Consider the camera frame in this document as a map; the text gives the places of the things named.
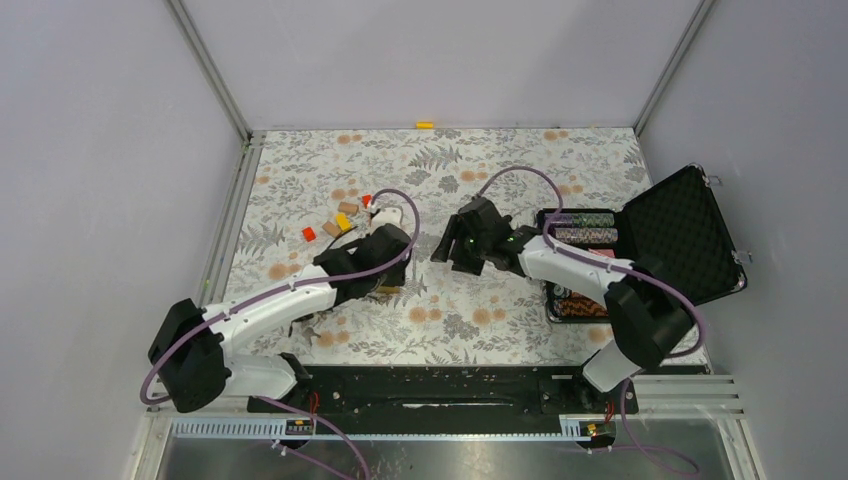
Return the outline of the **brass long-shackle padlock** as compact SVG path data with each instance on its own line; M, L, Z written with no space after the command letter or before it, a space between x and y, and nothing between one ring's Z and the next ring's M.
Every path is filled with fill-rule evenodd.
M374 292L376 294L395 295L401 292L403 284L383 284L377 287Z

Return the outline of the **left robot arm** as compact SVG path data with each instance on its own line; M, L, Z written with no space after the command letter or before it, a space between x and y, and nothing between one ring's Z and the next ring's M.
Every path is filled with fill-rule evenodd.
M205 307L190 299L176 302L148 350L152 371L142 384L142 402L170 402L177 412L191 413L220 397L268 397L285 410L301 409L311 387L296 357L248 355L244 348L277 328L402 280L412 246L406 232L386 224L323 252L256 294Z

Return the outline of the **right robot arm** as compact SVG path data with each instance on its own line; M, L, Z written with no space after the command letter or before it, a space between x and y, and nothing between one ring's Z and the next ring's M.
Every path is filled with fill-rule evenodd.
M515 227L511 216L482 196L450 216L431 259L472 275L491 264L566 287L603 306L614 338L582 364L573 386L575 402L589 412L607 405L624 380L669 358L698 322L692 302L662 280L660 261L597 255L542 229Z

